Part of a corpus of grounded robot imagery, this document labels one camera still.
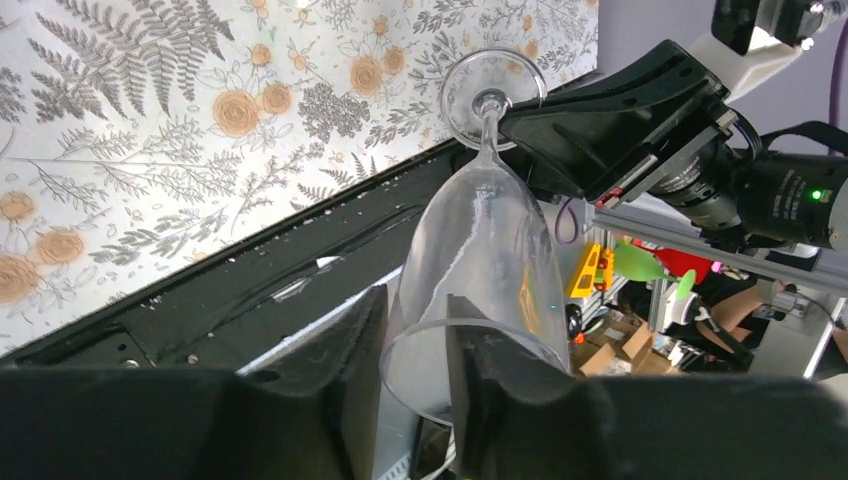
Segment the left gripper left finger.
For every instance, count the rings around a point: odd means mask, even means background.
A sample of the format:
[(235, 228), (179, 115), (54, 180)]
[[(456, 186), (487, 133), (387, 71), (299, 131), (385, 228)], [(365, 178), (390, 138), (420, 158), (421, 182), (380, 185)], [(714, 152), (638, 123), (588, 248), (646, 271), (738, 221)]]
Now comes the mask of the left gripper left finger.
[(5, 369), (5, 479), (368, 479), (385, 286), (248, 375)]

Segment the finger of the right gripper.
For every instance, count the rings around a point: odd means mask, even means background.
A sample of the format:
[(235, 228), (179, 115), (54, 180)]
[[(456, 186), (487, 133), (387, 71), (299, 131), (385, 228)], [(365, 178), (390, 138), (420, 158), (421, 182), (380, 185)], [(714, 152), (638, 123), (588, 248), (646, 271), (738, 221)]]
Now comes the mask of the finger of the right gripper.
[(516, 105), (498, 130), (531, 158), (531, 189), (634, 199), (715, 143), (725, 97), (714, 73), (665, 40), (602, 80)]

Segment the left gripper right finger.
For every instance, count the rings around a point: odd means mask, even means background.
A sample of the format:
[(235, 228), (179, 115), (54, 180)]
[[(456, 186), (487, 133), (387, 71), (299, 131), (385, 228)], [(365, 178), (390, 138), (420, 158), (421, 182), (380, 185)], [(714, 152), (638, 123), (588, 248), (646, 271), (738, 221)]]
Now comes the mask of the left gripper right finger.
[(464, 479), (843, 479), (847, 409), (804, 379), (571, 377), (482, 324), (446, 330)]

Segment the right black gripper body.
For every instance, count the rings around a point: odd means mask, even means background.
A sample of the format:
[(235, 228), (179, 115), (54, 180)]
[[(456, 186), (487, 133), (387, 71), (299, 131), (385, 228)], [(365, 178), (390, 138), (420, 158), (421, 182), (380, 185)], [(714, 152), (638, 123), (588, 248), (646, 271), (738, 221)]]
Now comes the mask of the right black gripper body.
[(647, 193), (703, 232), (742, 232), (733, 181), (761, 146), (737, 110), (697, 111), (642, 142), (612, 169), (618, 179), (593, 203), (612, 209)]

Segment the tall clear flute glass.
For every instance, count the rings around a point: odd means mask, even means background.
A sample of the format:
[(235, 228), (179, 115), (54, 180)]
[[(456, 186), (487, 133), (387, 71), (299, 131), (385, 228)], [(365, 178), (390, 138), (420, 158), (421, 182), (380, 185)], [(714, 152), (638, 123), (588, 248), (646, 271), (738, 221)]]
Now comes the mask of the tall clear flute glass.
[(563, 284), (551, 234), (526, 184), (502, 161), (511, 142), (499, 120), (546, 97), (525, 56), (483, 49), (459, 60), (439, 102), (450, 133), (475, 151), (436, 192), (415, 229), (392, 301), (382, 380), (404, 406), (449, 425), (453, 402), (446, 337), (479, 327), (533, 359), (570, 368)]

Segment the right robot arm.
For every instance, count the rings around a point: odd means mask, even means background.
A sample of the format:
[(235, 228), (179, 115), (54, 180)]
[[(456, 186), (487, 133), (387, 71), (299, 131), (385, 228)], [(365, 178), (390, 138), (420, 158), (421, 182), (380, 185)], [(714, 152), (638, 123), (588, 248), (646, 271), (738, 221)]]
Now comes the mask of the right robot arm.
[(847, 135), (810, 121), (791, 133), (827, 156), (773, 148), (706, 66), (666, 40), (596, 83), (510, 109), (500, 133), (532, 158), (534, 190), (614, 208), (650, 194), (712, 246), (847, 246)]

